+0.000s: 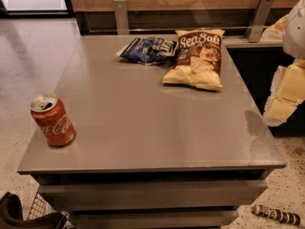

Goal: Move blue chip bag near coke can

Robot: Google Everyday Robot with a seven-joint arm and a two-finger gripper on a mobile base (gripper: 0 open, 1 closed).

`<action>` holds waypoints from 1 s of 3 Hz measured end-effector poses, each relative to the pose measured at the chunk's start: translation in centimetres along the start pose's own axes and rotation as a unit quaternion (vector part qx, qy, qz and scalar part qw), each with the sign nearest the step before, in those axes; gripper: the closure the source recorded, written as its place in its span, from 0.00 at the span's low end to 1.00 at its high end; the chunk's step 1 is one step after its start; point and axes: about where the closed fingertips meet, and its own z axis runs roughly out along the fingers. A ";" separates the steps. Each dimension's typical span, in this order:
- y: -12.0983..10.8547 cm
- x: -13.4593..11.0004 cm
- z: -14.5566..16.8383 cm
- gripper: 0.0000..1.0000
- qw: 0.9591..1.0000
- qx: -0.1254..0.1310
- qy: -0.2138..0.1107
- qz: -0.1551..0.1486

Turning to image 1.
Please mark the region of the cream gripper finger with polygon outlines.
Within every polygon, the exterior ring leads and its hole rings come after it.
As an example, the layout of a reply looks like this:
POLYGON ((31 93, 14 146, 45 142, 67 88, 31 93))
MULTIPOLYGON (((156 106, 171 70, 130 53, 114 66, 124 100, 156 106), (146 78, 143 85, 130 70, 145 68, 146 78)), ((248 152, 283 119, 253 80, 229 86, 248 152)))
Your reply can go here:
POLYGON ((274 100, 269 110, 271 118, 286 121, 296 110, 296 105, 291 102, 274 100))
POLYGON ((285 70, 275 97, 294 103, 305 100, 305 60, 295 62, 285 70))

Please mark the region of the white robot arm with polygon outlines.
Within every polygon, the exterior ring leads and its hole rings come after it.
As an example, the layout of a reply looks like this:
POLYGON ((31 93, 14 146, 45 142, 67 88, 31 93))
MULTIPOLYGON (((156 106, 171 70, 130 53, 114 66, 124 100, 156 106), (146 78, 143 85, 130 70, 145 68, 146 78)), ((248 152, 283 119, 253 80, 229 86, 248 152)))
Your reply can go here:
POLYGON ((278 66, 274 73, 263 115, 270 127, 285 123, 305 101, 305 0, 299 0, 288 14, 283 51, 295 61, 288 67, 278 66))

